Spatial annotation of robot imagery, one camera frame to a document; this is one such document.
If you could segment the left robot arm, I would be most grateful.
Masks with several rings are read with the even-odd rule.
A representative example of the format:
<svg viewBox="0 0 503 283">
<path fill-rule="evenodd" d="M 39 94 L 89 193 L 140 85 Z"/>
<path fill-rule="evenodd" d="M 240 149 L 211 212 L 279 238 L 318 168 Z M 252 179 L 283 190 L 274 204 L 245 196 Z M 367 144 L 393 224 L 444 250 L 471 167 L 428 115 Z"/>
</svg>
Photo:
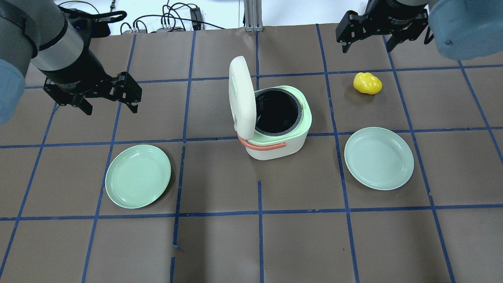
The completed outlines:
<svg viewBox="0 0 503 283">
<path fill-rule="evenodd" d="M 90 50 L 90 40 L 108 36 L 108 24 L 122 21 L 125 11 L 89 14 L 52 0 L 0 3 L 1 124 L 14 116 L 30 64 L 46 76 L 43 89 L 60 106 L 91 115 L 88 99 L 105 98 L 137 113 L 142 88 L 128 72 L 108 75 Z"/>
</svg>

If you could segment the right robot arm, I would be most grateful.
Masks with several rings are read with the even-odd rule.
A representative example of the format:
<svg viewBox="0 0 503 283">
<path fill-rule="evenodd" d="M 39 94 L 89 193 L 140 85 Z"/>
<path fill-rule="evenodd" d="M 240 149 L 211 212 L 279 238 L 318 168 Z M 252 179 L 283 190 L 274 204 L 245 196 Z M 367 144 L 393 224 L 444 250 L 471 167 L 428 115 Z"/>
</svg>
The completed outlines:
<svg viewBox="0 0 503 283">
<path fill-rule="evenodd" d="M 336 27 L 343 53 L 371 36 L 388 35 L 387 52 L 426 34 L 440 55 L 463 61 L 503 49 L 501 0 L 369 0 L 365 12 L 347 11 Z"/>
</svg>

